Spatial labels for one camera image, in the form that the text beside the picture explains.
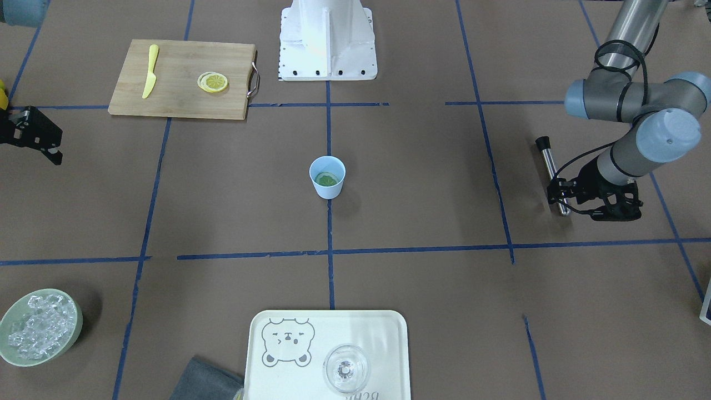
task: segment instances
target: cup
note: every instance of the cup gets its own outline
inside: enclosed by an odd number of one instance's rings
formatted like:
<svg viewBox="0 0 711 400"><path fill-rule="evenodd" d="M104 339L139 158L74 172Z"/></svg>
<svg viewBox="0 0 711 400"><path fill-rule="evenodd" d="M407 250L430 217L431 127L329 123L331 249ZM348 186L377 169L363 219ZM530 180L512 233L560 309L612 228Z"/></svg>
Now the cup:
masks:
<svg viewBox="0 0 711 400"><path fill-rule="evenodd" d="M311 163L309 176L316 193L330 200L341 193L343 180L346 178L346 166L333 156L322 156Z"/></svg>

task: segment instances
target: knife handle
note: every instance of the knife handle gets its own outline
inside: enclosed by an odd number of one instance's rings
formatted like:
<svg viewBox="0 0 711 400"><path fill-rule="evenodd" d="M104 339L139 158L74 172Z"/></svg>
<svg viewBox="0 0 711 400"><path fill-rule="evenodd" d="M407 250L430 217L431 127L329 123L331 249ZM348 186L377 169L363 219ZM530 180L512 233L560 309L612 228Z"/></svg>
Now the knife handle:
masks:
<svg viewBox="0 0 711 400"><path fill-rule="evenodd" d="M156 68L156 59L158 58L158 45L151 44L148 48L148 72L153 72Z"/></svg>

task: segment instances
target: gray cloth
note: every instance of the gray cloth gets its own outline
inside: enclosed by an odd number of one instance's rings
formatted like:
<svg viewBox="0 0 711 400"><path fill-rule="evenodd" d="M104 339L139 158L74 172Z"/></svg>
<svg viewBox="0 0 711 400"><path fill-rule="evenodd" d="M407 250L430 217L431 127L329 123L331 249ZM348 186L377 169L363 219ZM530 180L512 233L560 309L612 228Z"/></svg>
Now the gray cloth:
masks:
<svg viewBox="0 0 711 400"><path fill-rule="evenodd" d="M244 385L244 379L192 358L170 400L233 400Z"/></svg>

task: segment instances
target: cutting board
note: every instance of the cutting board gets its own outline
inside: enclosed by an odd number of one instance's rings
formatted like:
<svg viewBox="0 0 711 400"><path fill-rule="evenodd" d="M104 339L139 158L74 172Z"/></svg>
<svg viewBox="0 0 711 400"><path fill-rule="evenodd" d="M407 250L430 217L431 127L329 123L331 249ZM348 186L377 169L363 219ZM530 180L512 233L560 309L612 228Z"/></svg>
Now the cutting board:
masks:
<svg viewBox="0 0 711 400"><path fill-rule="evenodd" d="M143 99L151 44L160 48L157 80L151 95ZM109 113L244 120L256 52L253 44L134 39L111 97ZM198 77L207 71L225 75L228 88L219 93L200 89Z"/></svg>

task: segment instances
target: lemon slice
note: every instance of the lemon slice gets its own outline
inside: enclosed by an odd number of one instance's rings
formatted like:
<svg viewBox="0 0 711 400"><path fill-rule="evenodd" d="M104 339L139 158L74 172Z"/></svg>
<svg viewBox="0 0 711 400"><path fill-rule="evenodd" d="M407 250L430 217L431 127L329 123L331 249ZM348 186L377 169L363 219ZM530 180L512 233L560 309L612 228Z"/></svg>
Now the lemon slice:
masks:
<svg viewBox="0 0 711 400"><path fill-rule="evenodd" d="M198 78L198 86L208 93L217 93L227 88L228 80L227 77L221 73L209 71L200 75Z"/></svg>

